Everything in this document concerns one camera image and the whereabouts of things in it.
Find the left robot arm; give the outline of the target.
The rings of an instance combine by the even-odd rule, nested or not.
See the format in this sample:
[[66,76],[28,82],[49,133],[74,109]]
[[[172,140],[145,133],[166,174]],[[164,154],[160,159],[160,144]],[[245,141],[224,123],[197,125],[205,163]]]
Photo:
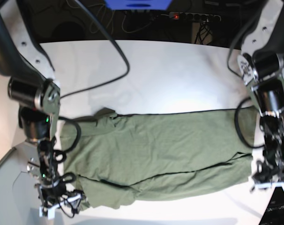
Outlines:
[[263,160],[256,162],[254,189],[284,191],[284,0],[265,0],[234,39],[243,80],[260,114]]

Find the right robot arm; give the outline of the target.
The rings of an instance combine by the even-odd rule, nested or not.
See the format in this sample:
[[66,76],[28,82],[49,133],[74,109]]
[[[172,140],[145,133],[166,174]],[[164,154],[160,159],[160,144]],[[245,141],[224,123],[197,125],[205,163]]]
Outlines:
[[[8,97],[19,104],[18,125],[26,139],[15,149],[21,151],[22,164],[36,180],[39,215],[52,220],[57,209],[68,207],[68,217],[73,218],[86,196],[81,190],[67,190],[76,175],[60,175],[58,165],[75,149],[82,131],[76,121],[60,116],[62,96],[53,64],[33,38],[19,0],[0,0],[0,75],[9,78]],[[65,150],[54,147],[59,120],[76,130],[75,140]]]

